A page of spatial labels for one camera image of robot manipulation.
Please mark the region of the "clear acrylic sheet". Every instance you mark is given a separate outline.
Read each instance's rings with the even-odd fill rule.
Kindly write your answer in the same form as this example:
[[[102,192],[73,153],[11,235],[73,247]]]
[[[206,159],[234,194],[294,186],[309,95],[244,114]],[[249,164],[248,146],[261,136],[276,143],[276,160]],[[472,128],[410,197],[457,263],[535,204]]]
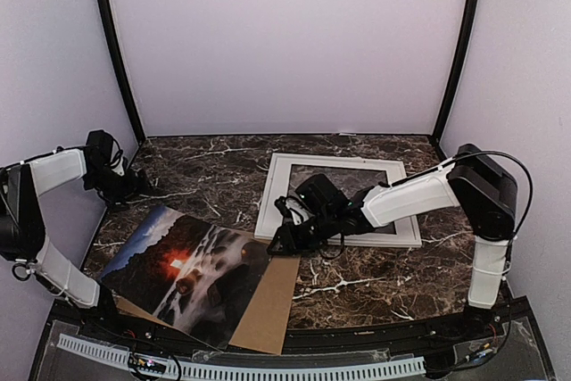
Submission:
[[[387,172],[384,170],[350,169],[333,166],[318,166],[294,164],[290,169],[288,179],[288,193],[292,195],[297,188],[307,178],[316,174],[325,174],[333,184],[341,189],[349,198],[350,205],[340,216],[353,215],[360,220],[362,217],[357,213],[358,206],[365,192],[373,186],[388,183]],[[367,223],[361,223],[361,234],[370,233],[373,229]]]

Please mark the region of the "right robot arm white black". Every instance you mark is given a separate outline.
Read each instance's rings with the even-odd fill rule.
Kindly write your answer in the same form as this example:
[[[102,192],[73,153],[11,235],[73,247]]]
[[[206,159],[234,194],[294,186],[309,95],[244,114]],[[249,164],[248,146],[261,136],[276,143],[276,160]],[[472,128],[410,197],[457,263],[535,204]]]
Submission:
[[[330,238],[364,235],[397,220],[460,207],[476,238],[468,306],[455,331],[473,340],[490,324],[501,282],[511,267],[512,245],[525,215],[517,214],[516,179],[495,160],[516,157],[472,144],[434,167],[391,184],[377,184],[347,197],[324,174],[302,182],[294,196],[274,202],[282,216],[269,245],[271,256],[320,252]]]

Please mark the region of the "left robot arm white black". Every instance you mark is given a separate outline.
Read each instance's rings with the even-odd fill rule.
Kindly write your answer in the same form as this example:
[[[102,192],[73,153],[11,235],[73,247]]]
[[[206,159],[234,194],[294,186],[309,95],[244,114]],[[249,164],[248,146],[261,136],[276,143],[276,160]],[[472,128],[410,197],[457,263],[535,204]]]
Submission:
[[[39,197],[74,180],[94,190],[111,211],[128,208],[129,199],[153,190],[146,173],[129,167],[117,140],[99,129],[84,145],[57,147],[49,153],[1,169],[1,256],[20,281],[34,276],[56,297],[80,309],[97,309],[90,325],[107,342],[126,334],[125,320],[110,308],[112,293],[84,274],[52,243]]]

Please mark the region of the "dark landscape photo print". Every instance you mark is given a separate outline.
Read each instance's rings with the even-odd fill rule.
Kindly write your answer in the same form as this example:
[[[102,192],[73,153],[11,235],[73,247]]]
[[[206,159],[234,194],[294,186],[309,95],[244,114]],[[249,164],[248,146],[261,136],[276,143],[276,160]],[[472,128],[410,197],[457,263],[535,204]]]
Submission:
[[[166,325],[224,350],[269,262],[264,243],[160,205],[99,280]]]

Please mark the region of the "brown cardboard backing board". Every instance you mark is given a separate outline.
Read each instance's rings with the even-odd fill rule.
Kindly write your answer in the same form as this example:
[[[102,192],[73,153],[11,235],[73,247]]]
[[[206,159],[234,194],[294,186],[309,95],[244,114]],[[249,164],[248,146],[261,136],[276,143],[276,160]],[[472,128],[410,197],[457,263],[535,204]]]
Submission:
[[[270,256],[269,265],[228,345],[251,345],[258,352],[280,353],[298,267],[296,258]],[[136,314],[146,313],[121,299],[123,308]]]

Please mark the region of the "small green circuit board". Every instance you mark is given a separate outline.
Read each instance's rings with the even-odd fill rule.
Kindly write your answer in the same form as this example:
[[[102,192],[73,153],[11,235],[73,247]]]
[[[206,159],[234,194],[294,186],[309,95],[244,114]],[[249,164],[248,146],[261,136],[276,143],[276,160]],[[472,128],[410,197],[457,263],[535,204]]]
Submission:
[[[137,354],[130,354],[128,356],[128,367],[130,369],[136,369],[137,371],[146,370],[161,374],[163,374],[167,368],[165,364],[156,359]]]

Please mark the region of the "left black corner post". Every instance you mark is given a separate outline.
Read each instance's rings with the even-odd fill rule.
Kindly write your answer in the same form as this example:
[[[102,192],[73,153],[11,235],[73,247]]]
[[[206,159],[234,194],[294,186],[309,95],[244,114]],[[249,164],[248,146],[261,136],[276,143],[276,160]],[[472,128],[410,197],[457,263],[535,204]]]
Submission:
[[[146,140],[146,135],[141,118],[137,111],[135,97],[133,96],[133,92],[128,81],[128,74],[123,61],[120,41],[113,19],[111,0],[97,0],[97,5],[107,49],[112,61],[112,68],[120,90],[121,100],[126,114],[128,115],[129,125],[133,131],[135,139],[137,143],[141,145]]]

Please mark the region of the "black corner post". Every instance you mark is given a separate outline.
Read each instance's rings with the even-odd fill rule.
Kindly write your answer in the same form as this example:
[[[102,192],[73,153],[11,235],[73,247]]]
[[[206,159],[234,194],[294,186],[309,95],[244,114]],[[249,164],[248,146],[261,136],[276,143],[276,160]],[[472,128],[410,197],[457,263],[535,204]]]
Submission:
[[[111,0],[97,0],[97,5],[107,49],[112,61],[112,68],[120,90],[121,100],[126,114],[128,115],[129,125],[133,131],[135,139],[137,143],[141,145],[146,140],[146,135],[141,118],[137,111],[135,97],[133,96],[133,92],[128,81],[128,74],[123,61],[120,41],[113,19]]]
[[[449,77],[447,79],[443,92],[443,99],[431,134],[431,138],[436,145],[439,145],[443,139],[443,134],[448,119],[450,118],[451,109],[457,94],[460,77],[468,53],[468,45],[472,35],[477,4],[478,0],[465,0],[459,27],[458,40],[451,62]]]

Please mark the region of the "black front rail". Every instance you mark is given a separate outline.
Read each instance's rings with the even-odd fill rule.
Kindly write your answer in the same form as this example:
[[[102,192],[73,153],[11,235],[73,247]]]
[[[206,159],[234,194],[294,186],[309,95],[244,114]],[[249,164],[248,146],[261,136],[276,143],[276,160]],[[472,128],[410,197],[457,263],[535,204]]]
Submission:
[[[143,350],[172,352],[177,356],[189,356],[194,352],[237,352],[257,350],[251,345],[214,347],[185,335],[172,327],[166,327],[148,319],[121,314],[115,328],[110,328],[95,317],[64,311],[60,318],[79,327],[82,335],[109,340],[116,344],[140,344]],[[402,322],[390,325],[338,328],[338,329],[288,329],[283,338],[281,355],[367,352],[388,350],[392,355],[415,355],[450,352],[456,344],[486,340],[499,344],[501,336],[508,332],[508,317],[496,317],[480,327],[468,327],[462,313]]]

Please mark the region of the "right black corner post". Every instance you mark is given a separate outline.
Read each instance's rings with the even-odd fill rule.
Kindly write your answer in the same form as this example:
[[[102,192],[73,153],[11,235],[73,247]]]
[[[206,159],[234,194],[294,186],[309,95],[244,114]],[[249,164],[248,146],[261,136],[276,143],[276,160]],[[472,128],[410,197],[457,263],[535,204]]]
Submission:
[[[439,145],[443,139],[443,134],[448,119],[450,118],[451,109],[457,94],[460,77],[468,53],[468,45],[472,35],[477,4],[478,0],[465,0],[459,27],[458,40],[451,62],[449,77],[447,79],[443,92],[443,99],[431,134],[431,138],[436,145]]]

